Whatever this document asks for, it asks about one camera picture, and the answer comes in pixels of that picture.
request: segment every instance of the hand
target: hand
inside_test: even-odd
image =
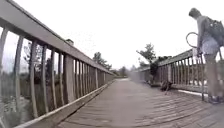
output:
[[[197,57],[200,57],[200,48],[197,48]]]

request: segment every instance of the sky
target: sky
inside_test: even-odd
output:
[[[197,32],[188,16],[192,7],[224,20],[222,0],[14,0],[74,46],[102,57],[119,69],[139,66],[136,53],[148,43],[157,56],[175,56],[190,47],[185,37]]]

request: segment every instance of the wooden boardwalk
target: wooden boardwalk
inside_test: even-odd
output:
[[[58,128],[224,128],[224,105],[117,80]]]

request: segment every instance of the vertical slat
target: vertical slat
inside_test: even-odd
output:
[[[86,64],[86,94],[89,93],[88,90],[88,65]]]
[[[181,84],[183,84],[183,82],[184,82],[184,68],[183,68],[184,65],[183,65],[183,60],[180,61],[180,64],[181,64],[181,70],[180,70],[181,71],[180,72],[181,73],[181,75],[180,75],[180,79],[181,80],[180,81],[181,81]]]
[[[3,57],[3,51],[4,51],[4,46],[5,46],[5,40],[8,34],[8,29],[4,28],[1,39],[0,39],[0,71],[2,71],[2,57]]]
[[[163,82],[163,76],[164,76],[163,66],[161,66],[161,83]]]
[[[203,63],[202,56],[200,57],[200,59],[201,59],[201,83],[202,83],[201,96],[202,96],[202,100],[204,101],[204,99],[205,99],[205,96],[204,96],[204,63]]]
[[[0,38],[0,80],[2,80],[1,78],[2,77],[2,57],[3,57],[3,50],[4,50],[7,34],[8,34],[8,29],[4,28]],[[0,115],[4,115],[4,103],[2,101],[1,94],[2,94],[2,88],[1,88],[1,82],[0,82]],[[7,122],[6,119],[2,117],[0,121],[1,126],[4,126],[6,122]]]
[[[177,63],[177,84],[179,84],[179,75],[180,75],[180,73],[179,73],[179,62],[177,61],[176,63]]]
[[[61,102],[62,102],[62,105],[65,104],[65,101],[64,101],[64,88],[63,88],[63,83],[62,83],[62,54],[59,53],[59,62],[58,62],[58,74],[59,74],[59,85],[60,85],[60,92],[61,92]]]
[[[93,67],[91,67],[91,70],[92,70],[92,83],[91,83],[91,88],[92,88],[92,91],[93,90],[95,90],[95,87],[96,87],[96,82],[95,82],[95,80],[96,80],[96,77],[95,77],[95,72],[94,72],[94,68]]]
[[[53,102],[54,102],[54,108],[57,108],[57,102],[56,102],[56,93],[55,93],[55,80],[54,80],[54,55],[55,50],[52,49],[51,52],[51,88],[53,92]]]
[[[74,65],[75,65],[75,72],[74,72],[74,79],[75,79],[75,98],[76,99],[78,99],[79,98],[79,96],[78,96],[78,88],[77,88],[77,86],[78,86],[78,79],[77,79],[77,60],[75,59],[75,63],[74,63]]]
[[[84,83],[85,83],[85,95],[87,94],[87,84],[86,84],[86,77],[87,74],[86,74],[86,64],[84,64]]]
[[[97,89],[99,87],[99,82],[98,82],[98,71],[95,68],[95,88]]]
[[[192,61],[192,67],[191,67],[191,70],[192,70],[192,83],[194,85],[194,59],[193,57],[191,57],[191,61]]]
[[[33,42],[31,45],[31,58],[30,58],[30,86],[31,86],[33,116],[35,118],[38,117],[36,97],[35,97],[35,88],[34,88],[34,61],[35,61],[35,56],[36,56],[36,47],[37,47],[37,43]]]
[[[199,86],[199,63],[198,59],[196,60],[196,73],[197,73],[197,86]]]
[[[84,70],[84,68],[85,68],[85,64],[84,63],[82,63],[82,94],[83,95],[85,95],[85,70]]]
[[[88,65],[88,93],[90,93],[91,91],[90,91],[90,66]]]
[[[93,90],[93,70],[92,70],[92,67],[90,66],[90,92],[92,92],[92,90]]]
[[[79,94],[80,94],[80,97],[83,96],[83,94],[82,94],[82,64],[81,64],[81,61],[79,61]]]
[[[187,85],[190,84],[190,60],[187,58]]]
[[[81,94],[80,94],[80,61],[79,60],[77,60],[77,95],[78,95],[78,98],[80,98],[81,97]]]
[[[47,89],[46,89],[46,50],[47,47],[43,46],[42,51],[42,62],[41,62],[41,86],[43,88],[44,93],[44,107],[46,113],[49,112],[48,102],[47,102]]]
[[[20,108],[20,78],[19,78],[19,69],[20,69],[20,57],[21,57],[21,50],[23,45],[23,36],[19,36],[18,45],[16,49],[16,57],[15,57],[15,64],[14,64],[14,83],[16,87],[16,108],[19,110]]]
[[[186,59],[184,59],[184,84],[187,85],[187,64],[186,64]]]

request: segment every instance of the leg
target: leg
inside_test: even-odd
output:
[[[206,77],[208,83],[208,93],[212,96],[219,96],[219,82],[218,82],[218,74],[217,74],[217,66],[215,57],[216,54],[206,54],[204,55],[206,61]]]

